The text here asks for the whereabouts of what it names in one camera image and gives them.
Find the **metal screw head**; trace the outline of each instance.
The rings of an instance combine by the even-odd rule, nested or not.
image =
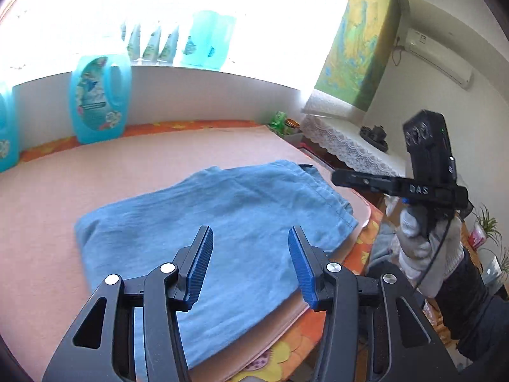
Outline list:
[[[171,273],[173,270],[175,270],[175,264],[165,263],[161,266],[162,273]]]
[[[394,284],[396,281],[398,281],[398,279],[396,278],[396,276],[394,274],[384,274],[383,275],[383,280],[385,283],[388,283],[388,284]]]
[[[341,271],[341,264],[329,263],[329,264],[327,264],[327,270],[329,270],[332,273],[340,272]]]
[[[119,280],[120,277],[118,277],[116,274],[110,274],[108,277],[106,277],[106,279],[104,279],[104,282],[111,286],[112,284],[118,283]]]

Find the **bottle handle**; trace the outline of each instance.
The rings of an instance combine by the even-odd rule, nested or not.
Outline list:
[[[15,122],[14,109],[12,107],[12,93],[4,85],[0,86],[0,135],[7,132],[7,128],[12,127]]]
[[[118,67],[120,72],[120,88],[114,90],[113,88],[113,67]],[[116,56],[114,60],[112,56],[108,56],[108,60],[104,65],[104,94],[106,95],[106,99],[108,103],[111,105],[113,109],[119,108],[122,102],[128,101],[128,96],[126,97],[124,94],[129,93],[131,86],[131,60],[127,56]]]

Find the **pink mattress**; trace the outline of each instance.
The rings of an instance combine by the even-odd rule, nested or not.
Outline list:
[[[90,296],[73,233],[79,217],[110,202],[169,187],[210,166],[231,168],[276,159],[316,165],[265,127],[256,127],[121,138],[0,173],[0,334],[21,366],[35,381],[41,380]],[[326,169],[319,170],[330,179]],[[370,207],[352,190],[335,188],[351,202],[360,224],[342,254],[336,255],[343,260],[369,219]],[[205,380],[206,374],[207,382],[211,374],[214,380],[225,380],[273,343],[306,308],[299,295],[292,297],[294,301],[285,302],[267,323],[257,326],[259,331],[239,339],[237,358],[229,353],[228,360],[215,361],[214,369],[199,365],[193,381]]]

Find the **window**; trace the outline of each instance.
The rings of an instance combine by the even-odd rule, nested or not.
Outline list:
[[[194,12],[234,16],[221,71],[311,89],[348,0],[17,0],[0,24],[0,56],[12,84],[73,70],[87,51],[101,53],[121,25],[141,24],[141,52],[159,22],[180,25],[179,49]],[[166,41],[160,39],[159,50]],[[179,54],[174,66],[179,66]]]

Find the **plastic bottle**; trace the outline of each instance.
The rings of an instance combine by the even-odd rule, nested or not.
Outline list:
[[[131,96],[131,61],[121,41],[101,42],[97,53],[78,62],[71,76],[69,111],[78,141],[118,138],[125,128]]]
[[[175,23],[173,31],[168,35],[166,43],[159,53],[159,60],[167,61],[168,64],[173,64],[173,59],[177,53],[177,42],[179,40],[179,25]]]
[[[0,82],[0,172],[19,159],[19,125],[9,85]]]
[[[216,26],[217,16],[217,12],[210,10],[193,14],[193,23],[182,50],[180,66],[202,67],[204,65],[210,54],[210,39]]]
[[[126,39],[126,33],[127,33],[127,26],[126,26],[126,22],[124,20],[122,22],[122,24],[120,25],[120,38],[122,39],[123,42]]]
[[[230,48],[236,18],[233,16],[218,16],[216,26],[210,38],[210,52],[203,67],[210,70],[220,70],[225,64]]]
[[[139,41],[142,36],[141,24],[136,23],[131,31],[129,42],[127,43],[127,53],[131,60],[138,60],[140,55]]]
[[[149,42],[147,43],[147,47],[143,51],[142,58],[144,60],[149,60],[151,62],[155,62],[157,60],[157,55],[159,53],[160,40],[161,40],[161,26],[158,23],[157,28],[150,35]]]

